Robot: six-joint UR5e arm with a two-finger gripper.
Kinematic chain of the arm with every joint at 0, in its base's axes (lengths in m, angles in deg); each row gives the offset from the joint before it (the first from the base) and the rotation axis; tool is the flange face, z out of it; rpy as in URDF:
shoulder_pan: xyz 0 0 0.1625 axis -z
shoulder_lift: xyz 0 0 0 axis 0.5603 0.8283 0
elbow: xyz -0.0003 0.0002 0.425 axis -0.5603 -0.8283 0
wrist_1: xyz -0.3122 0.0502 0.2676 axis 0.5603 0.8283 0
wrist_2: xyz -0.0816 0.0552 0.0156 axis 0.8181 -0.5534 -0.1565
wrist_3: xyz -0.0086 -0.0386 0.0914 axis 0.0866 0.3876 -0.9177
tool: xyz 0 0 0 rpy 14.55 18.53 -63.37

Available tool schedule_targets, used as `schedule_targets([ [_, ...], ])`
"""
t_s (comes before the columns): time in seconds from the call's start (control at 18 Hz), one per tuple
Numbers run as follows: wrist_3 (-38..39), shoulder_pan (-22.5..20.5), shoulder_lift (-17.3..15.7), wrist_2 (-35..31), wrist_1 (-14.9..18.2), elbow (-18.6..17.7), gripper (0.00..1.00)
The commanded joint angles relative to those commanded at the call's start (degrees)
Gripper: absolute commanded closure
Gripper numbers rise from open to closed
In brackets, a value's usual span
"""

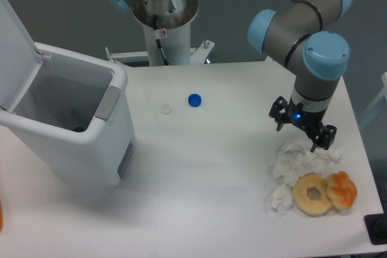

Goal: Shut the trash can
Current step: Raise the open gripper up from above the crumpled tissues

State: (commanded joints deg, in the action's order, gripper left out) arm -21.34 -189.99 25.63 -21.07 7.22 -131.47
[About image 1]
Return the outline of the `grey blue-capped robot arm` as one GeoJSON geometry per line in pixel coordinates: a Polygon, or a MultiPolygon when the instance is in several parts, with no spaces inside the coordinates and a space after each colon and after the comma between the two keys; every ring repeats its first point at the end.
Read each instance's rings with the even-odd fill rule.
{"type": "MultiPolygon", "coordinates": [[[[110,0],[120,11],[131,10],[142,25],[152,66],[204,63],[210,43],[190,47],[190,24],[198,0],[110,0]]],[[[269,112],[281,129],[304,131],[314,149],[328,149],[336,128],[322,121],[350,56],[347,41],[326,27],[339,19],[353,0],[291,0],[284,14],[266,9],[251,21],[248,41],[295,75],[289,100],[279,97],[269,112]]]]}

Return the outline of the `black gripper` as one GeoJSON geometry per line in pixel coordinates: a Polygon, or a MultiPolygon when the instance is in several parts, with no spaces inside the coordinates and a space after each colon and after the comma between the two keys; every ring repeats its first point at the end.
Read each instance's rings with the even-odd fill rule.
{"type": "Polygon", "coordinates": [[[310,152],[314,152],[317,148],[328,150],[333,144],[337,128],[333,125],[323,125],[322,119],[326,109],[318,112],[307,112],[303,110],[303,104],[295,104],[293,99],[290,99],[289,104],[286,99],[279,96],[269,111],[269,117],[273,118],[276,123],[276,130],[279,132],[284,124],[290,123],[304,131],[307,135],[311,135],[310,140],[313,145],[310,152]]]}

